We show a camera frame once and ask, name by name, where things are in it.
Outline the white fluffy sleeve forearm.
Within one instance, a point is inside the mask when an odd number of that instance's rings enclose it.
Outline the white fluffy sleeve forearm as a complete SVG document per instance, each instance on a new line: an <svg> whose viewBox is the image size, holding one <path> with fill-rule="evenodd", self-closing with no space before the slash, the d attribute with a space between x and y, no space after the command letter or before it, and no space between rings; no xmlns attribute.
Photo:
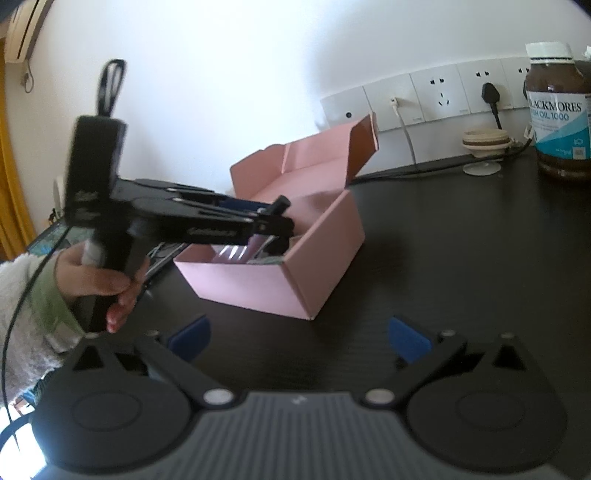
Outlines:
<svg viewBox="0 0 591 480"><path fill-rule="evenodd" d="M23 254L1 264L1 334L5 335L18 301L42 263ZM84 332L58 292L51 259L19 310L12 330L5 373L6 396L14 400L47 372L59 368Z"/></svg>

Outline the person's left hand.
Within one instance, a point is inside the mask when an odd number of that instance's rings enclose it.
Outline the person's left hand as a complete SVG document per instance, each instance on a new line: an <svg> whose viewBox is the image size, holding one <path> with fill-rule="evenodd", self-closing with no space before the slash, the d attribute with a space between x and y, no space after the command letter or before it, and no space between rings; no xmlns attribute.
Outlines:
<svg viewBox="0 0 591 480"><path fill-rule="evenodd" d="M116 333L125 324L137 302L150 265L143 263L132 278L124 273L82 264L84 245L76 244L57 255L54 267L56 286L68 305L85 296L115 296L106 312L106 330Z"/></svg>

